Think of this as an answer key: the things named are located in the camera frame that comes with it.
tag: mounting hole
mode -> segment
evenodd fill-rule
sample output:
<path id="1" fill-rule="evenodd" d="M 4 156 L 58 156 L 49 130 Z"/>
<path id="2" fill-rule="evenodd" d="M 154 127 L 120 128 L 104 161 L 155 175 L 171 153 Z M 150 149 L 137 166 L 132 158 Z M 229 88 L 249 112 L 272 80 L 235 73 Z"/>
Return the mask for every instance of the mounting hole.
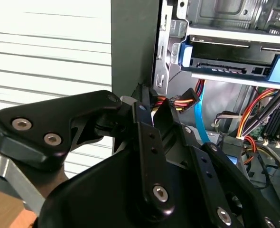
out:
<path id="1" fill-rule="evenodd" d="M 158 153 L 157 149 L 154 148 L 154 147 L 151 148 L 151 151 L 152 151 L 153 153 Z"/>
<path id="2" fill-rule="evenodd" d="M 210 172 L 206 172 L 206 175 L 209 177 L 209 178 L 212 178 L 212 174 Z"/>

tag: orange wire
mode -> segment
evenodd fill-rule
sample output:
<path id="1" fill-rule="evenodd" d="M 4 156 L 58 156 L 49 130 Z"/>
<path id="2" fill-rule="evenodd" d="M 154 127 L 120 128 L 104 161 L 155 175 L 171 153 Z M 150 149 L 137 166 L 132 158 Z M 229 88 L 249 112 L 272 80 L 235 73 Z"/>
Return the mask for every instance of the orange wire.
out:
<path id="1" fill-rule="evenodd" d="M 244 114 L 240 120 L 240 124 L 239 124 L 239 127 L 238 127 L 238 134 L 237 136 L 241 137 L 241 134 L 242 134 L 242 130 L 243 130 L 243 127 L 244 127 L 244 124 L 246 122 L 246 120 L 248 119 L 249 115 L 251 114 L 252 112 L 252 109 L 255 107 L 256 103 L 258 101 L 260 101 L 261 99 L 271 95 L 273 92 L 274 92 L 275 89 L 268 89 L 266 90 L 265 92 L 263 92 L 262 94 L 260 94 L 251 104 L 250 106 L 244 111 Z"/>
<path id="2" fill-rule="evenodd" d="M 248 136 L 248 135 L 245 136 L 244 139 L 250 142 L 253 152 L 256 153 L 256 144 L 255 144 L 254 139 L 251 136 Z M 254 158 L 254 156 L 251 156 L 250 158 L 248 158 L 247 160 L 244 161 L 244 164 L 245 165 L 248 164 L 250 161 L 253 160 L 253 158 Z"/>

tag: black wire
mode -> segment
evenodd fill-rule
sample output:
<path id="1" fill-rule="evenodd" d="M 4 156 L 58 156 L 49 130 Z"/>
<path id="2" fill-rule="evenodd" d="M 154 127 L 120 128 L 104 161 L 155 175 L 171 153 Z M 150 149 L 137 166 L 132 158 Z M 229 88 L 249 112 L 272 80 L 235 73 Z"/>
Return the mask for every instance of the black wire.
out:
<path id="1" fill-rule="evenodd" d="M 257 95 L 260 95 L 260 93 L 258 92 L 258 89 L 256 88 L 256 86 L 253 86 L 253 89 L 255 90 L 255 92 L 257 93 Z"/>
<path id="2" fill-rule="evenodd" d="M 252 167 L 252 161 L 250 161 L 247 165 L 248 165 L 248 166 L 246 167 L 246 172 L 249 173 L 250 170 L 251 170 L 251 167 Z"/>
<path id="3" fill-rule="evenodd" d="M 261 110 L 256 114 L 251 121 L 244 127 L 242 136 L 248 135 L 255 128 L 257 128 L 261 121 L 271 115 L 278 107 L 280 106 L 280 91 L 275 95 L 275 97 Z"/>
<path id="4" fill-rule="evenodd" d="M 262 190 L 262 189 L 266 189 L 267 187 L 269 187 L 271 180 L 270 180 L 270 176 L 269 176 L 269 174 L 268 174 L 267 167 L 266 167 L 265 163 L 264 163 L 263 160 L 262 160 L 262 157 L 260 156 L 260 154 L 259 154 L 258 151 L 256 152 L 256 154 L 257 154 L 257 159 L 258 159 L 258 161 L 259 161 L 259 163 L 260 163 L 260 165 L 261 165 L 261 167 L 262 167 L 263 174 L 265 175 L 266 183 L 265 183 L 265 186 L 263 186 L 263 187 L 257 187 L 257 186 L 255 186 L 255 188 L 256 188 L 256 189 L 259 189 L 259 190 Z"/>
<path id="5" fill-rule="evenodd" d="M 178 74 L 180 74 L 181 71 L 179 71 L 178 73 L 176 73 L 174 76 L 172 76 L 172 78 L 168 81 L 168 83 L 170 83 L 171 80 L 173 80 Z"/>

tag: blue cable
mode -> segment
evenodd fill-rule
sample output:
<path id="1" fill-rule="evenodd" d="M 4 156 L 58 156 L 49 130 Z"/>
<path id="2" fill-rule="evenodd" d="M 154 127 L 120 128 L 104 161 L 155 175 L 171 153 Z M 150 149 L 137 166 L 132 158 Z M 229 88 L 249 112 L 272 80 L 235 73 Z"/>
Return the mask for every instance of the blue cable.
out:
<path id="1" fill-rule="evenodd" d="M 202 119 L 202 100 L 203 100 L 203 94 L 205 93 L 205 86 L 204 85 L 202 86 L 203 86 L 202 93 L 199 97 L 200 101 L 195 105 L 195 123 L 202 143 L 209 143 L 210 139 L 206 133 L 205 125 Z"/>

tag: cable bundle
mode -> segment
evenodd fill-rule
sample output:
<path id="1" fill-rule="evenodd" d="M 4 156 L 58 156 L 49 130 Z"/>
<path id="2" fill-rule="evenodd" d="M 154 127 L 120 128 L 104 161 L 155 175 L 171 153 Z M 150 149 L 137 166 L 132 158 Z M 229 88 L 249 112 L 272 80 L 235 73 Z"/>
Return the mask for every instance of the cable bundle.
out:
<path id="1" fill-rule="evenodd" d="M 175 96 L 169 99 L 169 102 L 175 106 L 177 111 L 184 112 L 190 107 L 199 102 L 199 96 L 202 94 L 205 80 L 199 79 L 195 88 L 195 92 L 192 88 L 188 89 L 183 95 Z M 156 111 L 163 101 L 166 99 L 164 96 L 159 96 L 158 101 L 155 103 L 153 111 Z"/>
<path id="2" fill-rule="evenodd" d="M 156 108 L 156 107 L 159 107 L 160 105 L 162 105 L 163 101 L 164 101 L 166 98 L 163 97 L 163 96 L 160 96 L 160 97 L 158 97 L 158 99 L 159 99 L 159 100 L 158 100 L 157 103 L 155 104 L 155 108 Z M 176 99 L 174 99 L 174 98 L 171 98 L 171 99 L 170 99 L 170 102 L 171 102 L 172 104 L 175 105 L 175 108 L 176 108 L 177 111 L 182 111 L 183 108 L 188 107 L 192 101 L 194 101 L 194 100 L 193 100 L 193 99 L 188 99 L 188 100 L 178 100 L 178 99 L 177 99 L 177 100 L 176 100 Z"/>
<path id="3" fill-rule="evenodd" d="M 205 80 L 204 79 L 199 79 L 197 84 L 196 84 L 196 87 L 195 87 L 195 92 L 196 92 L 198 97 L 201 96 L 204 86 L 205 86 Z"/>
<path id="4" fill-rule="evenodd" d="M 254 101 L 252 101 L 252 103 L 244 111 L 244 114 L 240 120 L 239 127 L 237 130 L 237 138 L 242 138 L 244 136 L 243 130 L 244 130 L 245 124 L 246 124 L 247 120 L 249 119 L 249 116 L 250 116 L 251 112 L 253 111 L 254 107 L 256 106 L 256 104 L 260 100 L 264 99 L 265 97 L 272 96 L 275 93 L 277 93 L 277 90 L 268 89 L 265 92 L 263 92 L 262 94 L 258 95 L 258 97 Z"/>

